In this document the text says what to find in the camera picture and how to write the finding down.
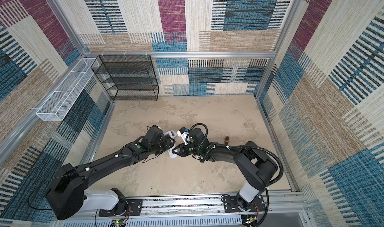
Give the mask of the orange black handle screwdriver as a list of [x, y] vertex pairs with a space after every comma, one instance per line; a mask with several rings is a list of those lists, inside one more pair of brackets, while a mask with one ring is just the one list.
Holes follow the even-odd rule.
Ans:
[[228, 145], [230, 142], [230, 137], [229, 136], [226, 136], [225, 137], [225, 145]]

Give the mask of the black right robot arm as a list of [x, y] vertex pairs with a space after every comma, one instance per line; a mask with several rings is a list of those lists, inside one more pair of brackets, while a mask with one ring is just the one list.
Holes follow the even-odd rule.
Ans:
[[244, 209], [283, 176], [284, 166], [277, 155], [252, 141], [238, 146], [210, 142], [200, 128], [181, 128], [177, 136], [183, 143], [172, 149], [173, 154], [180, 157], [193, 155], [200, 163], [229, 162], [239, 168], [246, 182], [237, 193], [237, 202]]

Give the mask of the white remote control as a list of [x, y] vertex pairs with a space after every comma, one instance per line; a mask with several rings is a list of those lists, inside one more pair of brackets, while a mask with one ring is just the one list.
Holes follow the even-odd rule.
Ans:
[[170, 158], [176, 158], [176, 157], [178, 157], [178, 155], [174, 153], [175, 148], [176, 148], [176, 146], [174, 145], [173, 147], [171, 147], [170, 149], [168, 149], [168, 154], [169, 154]]

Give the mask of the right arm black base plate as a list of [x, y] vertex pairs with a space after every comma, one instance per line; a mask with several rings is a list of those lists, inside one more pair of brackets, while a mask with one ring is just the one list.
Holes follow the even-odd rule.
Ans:
[[221, 195], [226, 213], [237, 212], [264, 212], [267, 202], [262, 197], [256, 196], [251, 202], [245, 201], [240, 195]]

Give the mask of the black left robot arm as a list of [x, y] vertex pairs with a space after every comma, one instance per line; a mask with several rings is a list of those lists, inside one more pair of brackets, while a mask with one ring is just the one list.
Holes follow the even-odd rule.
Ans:
[[90, 191], [89, 187], [119, 169], [145, 160], [153, 153], [167, 151], [174, 144], [172, 137], [161, 134], [150, 142], [135, 140], [110, 155], [86, 164], [65, 164], [50, 183], [45, 198], [59, 221], [78, 212], [93, 210], [123, 216], [128, 213], [129, 205], [121, 191], [117, 188]]

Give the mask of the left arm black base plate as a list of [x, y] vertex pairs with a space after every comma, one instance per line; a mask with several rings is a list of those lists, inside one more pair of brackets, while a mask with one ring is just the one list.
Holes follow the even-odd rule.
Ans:
[[139, 216], [142, 211], [143, 199], [128, 199], [119, 201], [110, 211], [100, 210], [98, 217], [128, 217]]

